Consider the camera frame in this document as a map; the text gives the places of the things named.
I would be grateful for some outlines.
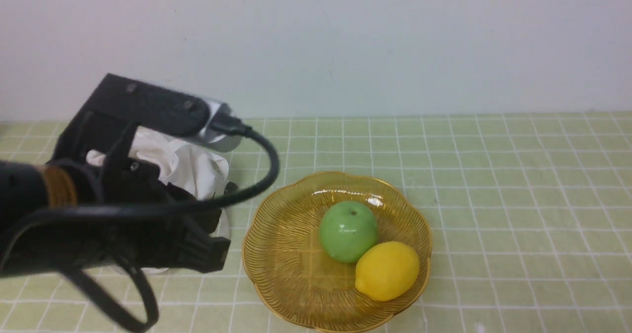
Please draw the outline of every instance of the black cable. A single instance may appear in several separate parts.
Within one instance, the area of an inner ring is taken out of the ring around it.
[[[270,170],[264,178],[256,184],[241,189],[232,194],[226,194],[218,198],[203,201],[191,201],[176,203],[173,205],[125,205],[104,206],[87,205],[81,207],[67,207],[55,209],[40,209],[32,214],[23,216],[12,227],[0,235],[0,271],[9,258],[18,238],[34,226],[52,222],[77,222],[92,220],[139,220],[164,216],[178,216],[189,213],[201,212],[214,208],[230,207],[261,194],[268,189],[278,177],[280,163],[278,153],[270,141],[257,133],[250,126],[241,123],[241,120],[229,115],[217,115],[210,124],[218,132],[227,135],[241,135],[257,142],[264,148],[270,158]]]

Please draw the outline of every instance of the white wall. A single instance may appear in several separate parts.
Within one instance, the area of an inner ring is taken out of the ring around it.
[[[632,109],[632,0],[0,0],[0,121],[106,72],[247,117]]]

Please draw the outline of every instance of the silver metal part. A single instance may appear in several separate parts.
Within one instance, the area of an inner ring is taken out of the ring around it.
[[[198,98],[208,104],[208,108],[210,109],[210,117],[208,117],[206,126],[204,126],[204,128],[201,129],[199,133],[192,137],[187,137],[184,140],[203,148],[219,151],[220,153],[227,153],[229,151],[235,150],[235,148],[237,148],[237,146],[241,142],[240,136],[225,135],[216,132],[210,128],[210,122],[219,113],[228,113],[228,115],[234,116],[235,114],[233,113],[231,108],[228,106],[228,104],[220,101],[215,101],[214,99],[199,96]]]

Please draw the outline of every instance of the robotic arm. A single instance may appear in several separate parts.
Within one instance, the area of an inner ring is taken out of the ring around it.
[[[144,333],[158,304],[141,268],[222,270],[230,240],[210,238],[221,208],[264,192],[278,176],[278,155],[225,103],[108,74],[59,137],[45,166],[0,161],[0,277],[59,272],[122,328]],[[158,181],[154,164],[128,157],[136,129],[151,128],[216,151],[242,137],[266,149],[271,168],[251,187],[197,201]],[[86,163],[88,151],[106,155]],[[140,322],[85,269],[119,265],[145,305]]]

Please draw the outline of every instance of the fruit bowl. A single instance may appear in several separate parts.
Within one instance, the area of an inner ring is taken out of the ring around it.
[[[329,258],[318,225],[329,207],[357,201],[375,214],[378,243],[411,246],[421,265],[412,288],[396,299],[373,301],[355,290],[355,264]],[[341,172],[309,175],[278,189],[257,209],[243,243],[243,265],[257,294],[276,315],[322,332],[365,332],[385,324],[415,303],[431,268],[428,223],[404,195],[372,177]]]

